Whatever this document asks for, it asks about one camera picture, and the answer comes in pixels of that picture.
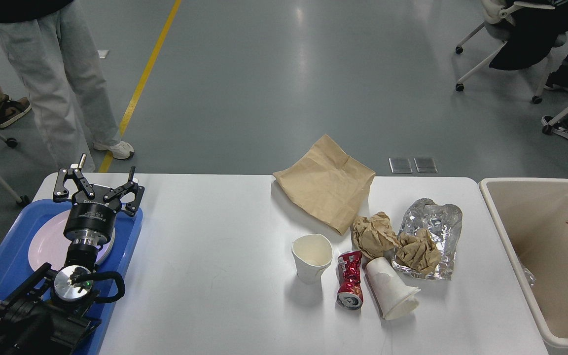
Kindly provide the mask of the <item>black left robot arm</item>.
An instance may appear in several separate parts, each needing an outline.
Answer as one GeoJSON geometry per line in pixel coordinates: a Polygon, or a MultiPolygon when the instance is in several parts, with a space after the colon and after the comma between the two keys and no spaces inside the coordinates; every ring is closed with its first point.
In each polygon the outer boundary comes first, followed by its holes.
{"type": "Polygon", "coordinates": [[[86,155],[56,179],[53,200],[71,202],[62,235],[70,241],[66,259],[54,270],[42,264],[0,303],[0,355],[70,355],[102,322],[86,313],[113,303],[126,292],[117,271],[99,271],[97,256],[112,238],[120,212],[135,216],[144,187],[135,179],[117,188],[90,184],[82,173],[86,155]]]}

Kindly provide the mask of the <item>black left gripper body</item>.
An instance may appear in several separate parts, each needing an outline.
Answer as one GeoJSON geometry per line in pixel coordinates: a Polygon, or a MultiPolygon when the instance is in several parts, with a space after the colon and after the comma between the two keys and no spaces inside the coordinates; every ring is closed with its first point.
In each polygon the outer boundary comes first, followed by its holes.
{"type": "Polygon", "coordinates": [[[92,200],[86,195],[73,195],[71,202],[64,236],[70,241],[94,240],[96,245],[110,243],[122,203],[117,198],[103,202],[101,195],[92,200]]]}

